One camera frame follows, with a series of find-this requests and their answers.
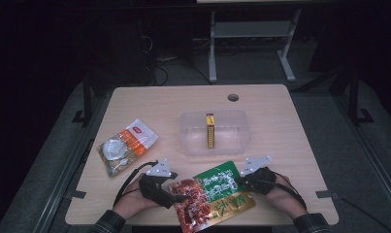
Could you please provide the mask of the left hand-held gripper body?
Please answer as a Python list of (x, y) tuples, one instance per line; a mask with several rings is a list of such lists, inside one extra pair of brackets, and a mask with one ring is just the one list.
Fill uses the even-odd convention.
[(139, 181), (143, 196), (167, 209), (170, 209), (175, 203), (175, 196), (164, 190), (162, 184), (167, 180), (171, 180), (171, 172), (169, 161), (162, 159), (147, 170)]

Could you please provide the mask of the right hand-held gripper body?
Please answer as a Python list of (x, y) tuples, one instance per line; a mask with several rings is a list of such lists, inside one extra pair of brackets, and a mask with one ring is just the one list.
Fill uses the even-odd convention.
[(241, 171), (241, 177), (245, 179), (245, 188), (267, 195), (275, 187), (277, 176), (267, 167), (271, 160), (269, 155), (245, 160), (245, 167)]

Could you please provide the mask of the red snack packet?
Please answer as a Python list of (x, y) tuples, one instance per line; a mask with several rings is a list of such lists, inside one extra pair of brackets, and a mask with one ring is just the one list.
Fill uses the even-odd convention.
[(198, 233), (212, 227), (209, 197), (198, 179), (185, 179), (169, 185), (175, 196), (186, 196), (174, 204), (182, 233)]

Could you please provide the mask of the green snack packet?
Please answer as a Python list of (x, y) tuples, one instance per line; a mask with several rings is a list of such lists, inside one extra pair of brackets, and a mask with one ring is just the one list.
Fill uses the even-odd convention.
[(233, 161), (227, 161), (195, 176), (208, 196), (210, 207), (206, 219), (200, 223), (201, 229), (237, 216), (256, 205), (252, 195), (236, 183), (239, 177), (240, 173)]

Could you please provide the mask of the clear plastic container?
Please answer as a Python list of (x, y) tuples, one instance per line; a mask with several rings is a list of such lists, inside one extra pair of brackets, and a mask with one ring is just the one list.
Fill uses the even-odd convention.
[[(214, 145), (208, 146), (207, 115), (214, 118)], [(186, 112), (179, 118), (180, 143), (189, 156), (232, 155), (245, 152), (251, 138), (247, 114), (243, 110)]]

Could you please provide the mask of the yellow snack packet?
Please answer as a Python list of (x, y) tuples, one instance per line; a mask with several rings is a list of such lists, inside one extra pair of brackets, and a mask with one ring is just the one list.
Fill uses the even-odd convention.
[(214, 115), (207, 114), (206, 120), (207, 120), (208, 148), (213, 149), (214, 148)]

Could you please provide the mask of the person's left hand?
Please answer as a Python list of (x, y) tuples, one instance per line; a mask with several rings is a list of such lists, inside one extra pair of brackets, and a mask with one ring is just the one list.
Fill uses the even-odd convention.
[(143, 174), (127, 186), (126, 193), (113, 207), (113, 211), (125, 220), (132, 218), (144, 210), (158, 207), (157, 203), (146, 199), (141, 193), (139, 181), (142, 177)]

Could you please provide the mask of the person's right hand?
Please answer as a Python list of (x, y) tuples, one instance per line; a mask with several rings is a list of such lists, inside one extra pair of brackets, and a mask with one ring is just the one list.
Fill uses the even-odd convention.
[(288, 215), (292, 220), (308, 213), (308, 210), (290, 193), (278, 187), (274, 187), (266, 195), (266, 199), (279, 211)]

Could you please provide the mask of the orange white snack packet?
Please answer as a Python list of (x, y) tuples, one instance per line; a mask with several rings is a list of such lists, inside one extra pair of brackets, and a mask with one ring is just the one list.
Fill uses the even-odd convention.
[(131, 166), (158, 140), (159, 136), (140, 119), (101, 144), (97, 150), (109, 177)]

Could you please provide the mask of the black tape strip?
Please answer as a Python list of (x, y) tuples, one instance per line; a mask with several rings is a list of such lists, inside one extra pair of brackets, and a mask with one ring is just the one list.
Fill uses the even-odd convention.
[(83, 191), (70, 190), (66, 193), (65, 197), (68, 199), (73, 199), (73, 198), (83, 199), (85, 195), (86, 193)]
[(336, 192), (332, 192), (330, 190), (320, 190), (315, 192), (318, 199), (322, 198), (331, 198), (331, 199), (339, 199), (340, 196)]

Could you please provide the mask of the black metal stand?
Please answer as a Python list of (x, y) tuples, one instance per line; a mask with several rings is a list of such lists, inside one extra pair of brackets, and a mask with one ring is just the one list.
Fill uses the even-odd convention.
[(85, 73), (82, 79), (82, 100), (83, 109), (75, 113), (72, 122), (81, 123), (83, 127), (86, 127), (92, 116), (91, 85), (88, 73)]
[(373, 123), (374, 119), (367, 109), (358, 108), (359, 76), (355, 69), (349, 75), (348, 116), (355, 126), (361, 123)]

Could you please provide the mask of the metal floor rail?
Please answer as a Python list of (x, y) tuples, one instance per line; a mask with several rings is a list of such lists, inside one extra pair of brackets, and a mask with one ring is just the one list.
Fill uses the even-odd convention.
[(361, 145), (364, 153), (370, 161), (375, 176), (382, 186), (383, 191), (385, 192), (390, 204), (391, 204), (391, 176), (388, 170), (385, 168), (381, 159), (378, 156), (378, 150), (373, 146), (373, 143), (368, 140), (366, 133), (362, 129), (363, 124), (373, 124), (375, 123), (374, 118), (368, 112), (367, 109), (355, 110), (355, 117), (350, 115), (351, 110), (349, 105), (346, 105), (344, 100), (341, 97), (334, 97), (334, 101), (342, 114), (345, 122), (348, 124), (350, 130), (355, 135), (358, 143)]
[(84, 100), (72, 95), (52, 128), (31, 172), (35, 188), (40, 192), (36, 202), (38, 213), (30, 233), (48, 233), (71, 184), (78, 183), (78, 171), (89, 155), (103, 115), (112, 95), (91, 98), (91, 118), (87, 124), (73, 118), (85, 106)]

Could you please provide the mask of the white metal table frame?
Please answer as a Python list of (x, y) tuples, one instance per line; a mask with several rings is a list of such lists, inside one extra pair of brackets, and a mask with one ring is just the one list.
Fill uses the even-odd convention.
[(209, 81), (217, 82), (215, 62), (215, 40), (229, 38), (283, 38), (285, 44), (277, 51), (279, 63), (289, 82), (296, 80), (287, 55), (298, 26), (301, 9), (294, 11), (290, 20), (271, 21), (229, 21), (222, 22), (215, 20), (215, 12), (211, 13), (210, 25), (210, 51), (209, 51)]

